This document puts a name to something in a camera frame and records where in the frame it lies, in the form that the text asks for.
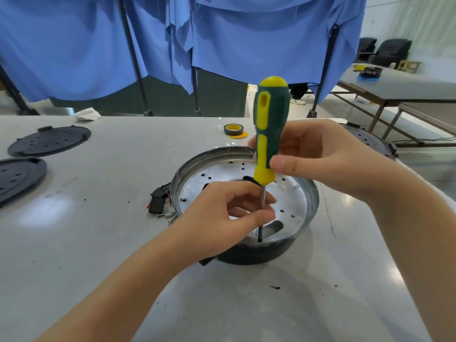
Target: aluminum plate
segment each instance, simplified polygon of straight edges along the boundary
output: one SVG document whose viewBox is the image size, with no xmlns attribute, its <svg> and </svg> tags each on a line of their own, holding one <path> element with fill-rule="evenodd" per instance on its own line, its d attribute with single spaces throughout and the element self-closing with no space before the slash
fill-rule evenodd
<svg viewBox="0 0 456 342">
<path fill-rule="evenodd" d="M 203 152 L 179 168 L 171 182 L 171 200 L 180 216 L 201 193 L 206 183 L 242 180 L 254 176 L 254 151 L 248 147 L 231 146 Z M 277 220 L 284 225 L 277 233 L 258 242 L 256 230 L 241 244 L 266 246 L 269 243 L 297 237 L 314 218 L 319 196 L 312 180 L 276 174 L 276 181 L 266 190 L 277 199 L 273 205 Z"/>
</svg>

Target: round black cover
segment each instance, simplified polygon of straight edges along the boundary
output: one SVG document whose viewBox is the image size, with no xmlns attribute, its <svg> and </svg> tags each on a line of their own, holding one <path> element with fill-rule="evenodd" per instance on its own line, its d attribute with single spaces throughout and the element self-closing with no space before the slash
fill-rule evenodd
<svg viewBox="0 0 456 342">
<path fill-rule="evenodd" d="M 46 162 L 19 157 L 0 161 L 0 206 L 24 191 L 37 187 L 46 176 Z"/>
<path fill-rule="evenodd" d="M 39 128 L 38 132 L 19 138 L 8 148 L 8 154 L 13 157 L 34 156 L 42 157 L 62 152 L 85 142 L 92 132 L 85 127 L 47 126 Z"/>
<path fill-rule="evenodd" d="M 344 126 L 347 131 L 349 131 L 367 146 L 371 147 L 380 154 L 392 159 L 397 158 L 396 147 L 394 145 L 383 141 L 376 135 L 366 131 L 365 129 L 362 129 L 359 125 L 347 123 L 342 124 L 342 126 Z"/>
</svg>

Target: right hand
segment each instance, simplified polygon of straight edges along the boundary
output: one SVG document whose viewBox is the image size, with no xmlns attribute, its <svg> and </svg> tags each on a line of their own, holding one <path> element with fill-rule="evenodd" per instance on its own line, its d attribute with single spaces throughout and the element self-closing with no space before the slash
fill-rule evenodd
<svg viewBox="0 0 456 342">
<path fill-rule="evenodd" d="M 248 145 L 255 147 L 255 137 Z M 363 201 L 387 194 L 393 173 L 402 168 L 327 119 L 287 122 L 279 154 L 270 166 L 277 173 L 317 180 Z"/>
</svg>

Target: shoe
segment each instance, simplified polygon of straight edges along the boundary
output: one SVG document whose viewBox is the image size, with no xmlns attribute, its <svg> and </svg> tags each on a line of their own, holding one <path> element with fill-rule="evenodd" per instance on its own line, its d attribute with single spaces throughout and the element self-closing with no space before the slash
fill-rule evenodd
<svg viewBox="0 0 456 342">
<path fill-rule="evenodd" d="M 294 98 L 291 98 L 291 99 L 290 99 L 290 103 L 299 104 L 299 105 L 301 105 L 301 106 L 305 105 L 305 101 L 303 101 L 302 99 L 294 99 Z"/>
</svg>

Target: white table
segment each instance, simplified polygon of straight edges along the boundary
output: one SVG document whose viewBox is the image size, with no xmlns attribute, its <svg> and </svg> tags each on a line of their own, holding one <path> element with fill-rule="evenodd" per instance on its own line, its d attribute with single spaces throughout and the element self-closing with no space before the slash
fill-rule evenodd
<svg viewBox="0 0 456 342">
<path fill-rule="evenodd" d="M 229 122 L 254 133 L 250 119 Z M 0 158 L 16 138 L 73 123 L 0 117 Z M 87 142 L 44 157 L 41 186 L 0 209 L 0 341 L 33 339 L 166 228 L 146 210 L 149 193 L 192 156 L 231 141 L 218 123 L 105 117 L 84 124 Z M 134 341 L 430 341 L 368 207 L 317 186 L 316 217 L 289 251 L 262 265 L 192 265 Z"/>
</svg>

